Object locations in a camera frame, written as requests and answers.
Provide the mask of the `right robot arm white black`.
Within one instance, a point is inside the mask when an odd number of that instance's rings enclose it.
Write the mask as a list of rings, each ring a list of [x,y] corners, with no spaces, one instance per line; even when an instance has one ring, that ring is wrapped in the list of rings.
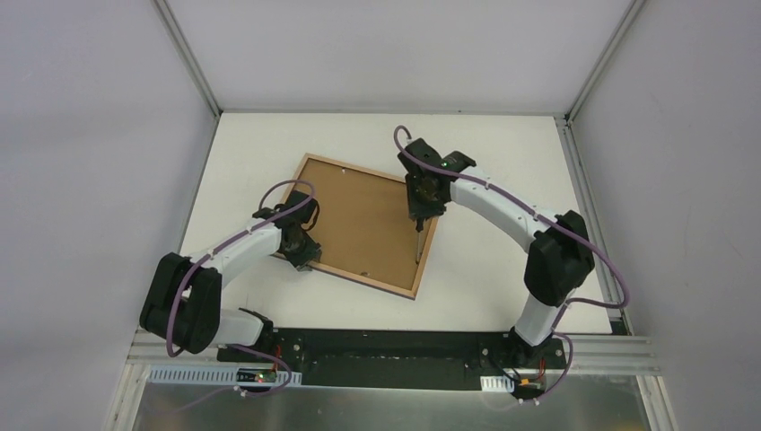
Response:
[[[508,332],[506,351],[510,362],[534,366],[545,356],[566,300],[595,268],[584,219],[572,210],[544,214],[497,186],[458,151],[440,156],[416,140],[398,159],[407,172],[408,213],[417,225],[442,216],[453,203],[482,216],[526,252],[523,281],[529,296]]]

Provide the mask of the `blue wooden photo frame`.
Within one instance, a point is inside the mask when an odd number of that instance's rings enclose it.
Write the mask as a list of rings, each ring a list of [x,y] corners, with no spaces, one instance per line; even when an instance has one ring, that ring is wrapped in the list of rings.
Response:
[[[385,172],[316,154],[303,156],[287,188],[316,190],[320,214],[309,235],[321,245],[310,268],[393,295],[415,299],[438,220],[425,221],[424,250],[415,263],[415,222],[405,181]]]

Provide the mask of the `yellow black screwdriver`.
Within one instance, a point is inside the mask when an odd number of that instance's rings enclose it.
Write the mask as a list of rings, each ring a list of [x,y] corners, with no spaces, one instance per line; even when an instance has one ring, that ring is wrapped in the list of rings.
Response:
[[[415,231],[416,231],[415,263],[416,265],[420,264],[422,255],[423,255],[424,229],[425,229],[425,219],[417,218],[415,220]]]

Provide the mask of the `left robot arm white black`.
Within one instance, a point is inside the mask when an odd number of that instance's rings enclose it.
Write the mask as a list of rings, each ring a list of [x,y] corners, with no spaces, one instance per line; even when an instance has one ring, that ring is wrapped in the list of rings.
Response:
[[[272,321],[244,308],[223,308],[223,290],[270,256],[297,270],[319,260],[321,247],[310,236],[319,213],[315,197],[294,190],[283,204],[261,207],[238,233],[211,249],[194,256],[164,255],[139,315],[140,328],[164,339],[171,357],[239,345],[250,362],[267,361],[274,350],[267,334]]]

